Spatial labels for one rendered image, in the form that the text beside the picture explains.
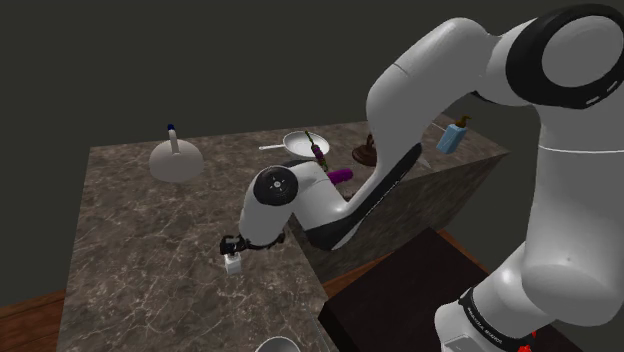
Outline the white frying pan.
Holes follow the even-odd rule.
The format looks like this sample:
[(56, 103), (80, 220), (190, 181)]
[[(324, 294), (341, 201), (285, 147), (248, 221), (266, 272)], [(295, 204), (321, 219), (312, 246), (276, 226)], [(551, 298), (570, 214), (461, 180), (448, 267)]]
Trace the white frying pan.
[(322, 136), (306, 131), (294, 131), (286, 134), (280, 144), (259, 146), (259, 150), (285, 149), (294, 157), (304, 159), (314, 159), (315, 154), (312, 151), (312, 144), (317, 145), (320, 151), (326, 155), (330, 151), (329, 142)]

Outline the blue soap dispenser bottle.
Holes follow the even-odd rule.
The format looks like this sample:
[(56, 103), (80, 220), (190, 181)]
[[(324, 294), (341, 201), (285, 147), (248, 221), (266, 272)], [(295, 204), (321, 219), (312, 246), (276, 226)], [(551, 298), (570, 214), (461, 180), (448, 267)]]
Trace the blue soap dispenser bottle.
[(444, 134), (440, 138), (436, 149), (444, 154), (453, 153), (466, 135), (467, 121), (470, 119), (470, 116), (464, 115), (459, 120), (449, 124), (445, 128)]

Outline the purple and green skewer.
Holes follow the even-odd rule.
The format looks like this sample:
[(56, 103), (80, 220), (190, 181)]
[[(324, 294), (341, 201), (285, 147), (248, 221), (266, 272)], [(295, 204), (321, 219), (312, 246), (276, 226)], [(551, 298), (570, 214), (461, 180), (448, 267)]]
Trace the purple and green skewer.
[(310, 143), (311, 143), (311, 151), (312, 151), (312, 153), (314, 154), (314, 156), (315, 156), (315, 158), (316, 158), (316, 160), (317, 160), (317, 163), (321, 166), (321, 168), (322, 168), (325, 172), (327, 172), (327, 171), (329, 170), (329, 167), (328, 167), (328, 165), (327, 165), (327, 163), (326, 163), (326, 160), (325, 160), (324, 154), (323, 154), (323, 152), (322, 152), (322, 150), (321, 150), (320, 146), (319, 146), (319, 145), (317, 145), (317, 144), (314, 142), (314, 140), (313, 140), (313, 139), (312, 139), (312, 137), (311, 137), (311, 134), (310, 134), (307, 130), (305, 130), (305, 131), (304, 131), (304, 133), (306, 134), (306, 136), (307, 136), (308, 140), (309, 140), (309, 141), (310, 141)]

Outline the brown round object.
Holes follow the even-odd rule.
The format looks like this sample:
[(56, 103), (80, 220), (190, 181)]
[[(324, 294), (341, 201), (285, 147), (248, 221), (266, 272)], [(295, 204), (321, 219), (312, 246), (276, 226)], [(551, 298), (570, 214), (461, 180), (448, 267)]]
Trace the brown round object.
[(368, 134), (364, 145), (360, 145), (352, 150), (352, 157), (355, 161), (362, 165), (369, 167), (376, 166), (377, 151), (374, 138), (371, 133)]

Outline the purple cylinder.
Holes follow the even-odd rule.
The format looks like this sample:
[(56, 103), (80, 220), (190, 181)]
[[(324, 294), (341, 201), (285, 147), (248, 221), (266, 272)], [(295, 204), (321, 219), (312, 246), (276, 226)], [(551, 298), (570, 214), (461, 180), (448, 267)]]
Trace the purple cylinder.
[(349, 168), (334, 170), (327, 173), (329, 180), (333, 185), (349, 181), (353, 178), (353, 171)]

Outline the grey bowl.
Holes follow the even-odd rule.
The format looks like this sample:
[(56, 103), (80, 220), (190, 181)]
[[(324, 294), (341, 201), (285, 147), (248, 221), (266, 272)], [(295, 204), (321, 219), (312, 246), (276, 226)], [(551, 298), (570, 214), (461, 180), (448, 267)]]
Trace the grey bowl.
[(290, 338), (274, 336), (266, 339), (254, 352), (301, 352), (301, 350)]

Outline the dark robot stand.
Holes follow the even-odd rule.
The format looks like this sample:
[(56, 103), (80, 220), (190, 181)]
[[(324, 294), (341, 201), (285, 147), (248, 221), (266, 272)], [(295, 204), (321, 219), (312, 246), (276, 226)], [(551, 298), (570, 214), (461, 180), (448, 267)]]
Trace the dark robot stand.
[(331, 297), (318, 320), (339, 352), (441, 352), (436, 309), (486, 277), (427, 228)]

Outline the white bell-shaped vessel, blue tip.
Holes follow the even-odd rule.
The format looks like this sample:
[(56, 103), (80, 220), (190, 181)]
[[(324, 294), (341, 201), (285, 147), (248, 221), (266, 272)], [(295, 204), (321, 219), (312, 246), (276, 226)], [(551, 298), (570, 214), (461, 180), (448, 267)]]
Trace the white bell-shaped vessel, blue tip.
[(148, 165), (151, 175), (164, 182), (183, 183), (200, 175), (204, 158), (192, 143), (177, 137), (173, 124), (167, 126), (168, 139), (151, 152)]

